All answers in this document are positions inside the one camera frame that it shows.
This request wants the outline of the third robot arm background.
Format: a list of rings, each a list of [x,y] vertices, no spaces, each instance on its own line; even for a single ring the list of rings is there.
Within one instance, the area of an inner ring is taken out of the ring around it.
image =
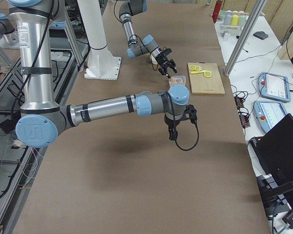
[[[3,13],[0,13],[0,40],[1,39],[4,39],[10,46],[16,45],[19,42],[17,30],[12,25],[8,16]]]

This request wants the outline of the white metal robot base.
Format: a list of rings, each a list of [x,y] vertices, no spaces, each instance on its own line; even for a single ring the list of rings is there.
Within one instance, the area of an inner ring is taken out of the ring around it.
[[[113,56],[107,49],[91,49],[84,78],[117,80],[121,61],[121,57]]]

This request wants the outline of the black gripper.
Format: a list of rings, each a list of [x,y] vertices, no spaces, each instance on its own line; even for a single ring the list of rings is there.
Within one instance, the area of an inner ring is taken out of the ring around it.
[[[176,63],[173,59],[168,59],[167,56],[170,54],[170,52],[161,52],[155,57],[155,60],[158,63],[158,71],[161,75],[166,76],[167,78],[170,78],[169,73],[167,72],[168,68],[171,68],[174,73],[177,73]]]
[[[178,137],[177,130],[174,129],[179,123],[186,119],[185,114],[180,114],[174,116],[170,113],[165,113],[164,122],[168,125],[168,132],[169,132],[169,140],[176,141]]]

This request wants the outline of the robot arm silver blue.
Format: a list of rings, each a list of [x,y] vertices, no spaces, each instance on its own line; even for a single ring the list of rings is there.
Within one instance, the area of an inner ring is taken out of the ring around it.
[[[134,31],[132,17],[146,10],[147,2],[145,0],[126,0],[120,6],[117,20],[122,24],[127,39],[127,55],[129,58],[136,58],[149,54],[152,65],[156,65],[153,70],[170,78],[169,69],[177,73],[175,61],[167,57],[172,50],[167,47],[161,48],[152,35],[141,39]]]
[[[181,84],[173,85],[168,91],[151,93],[144,91],[123,97],[110,98],[82,105],[60,106],[54,99],[50,57],[49,28],[53,23],[64,23],[65,3],[63,0],[7,0],[10,16],[18,28],[21,54],[21,75],[25,102],[21,106],[21,117],[16,123],[18,140],[33,148],[44,148],[52,144],[65,130],[80,123],[126,113],[137,112],[138,116],[165,113],[169,139],[177,144],[176,125],[190,119],[193,105],[187,105],[189,90]],[[114,57],[107,49],[102,14],[98,1],[78,1],[84,28],[90,45],[89,78],[117,79],[120,57]],[[169,78],[167,67],[176,73],[175,63],[168,61],[153,37],[143,40],[146,50],[161,65],[159,71]]]

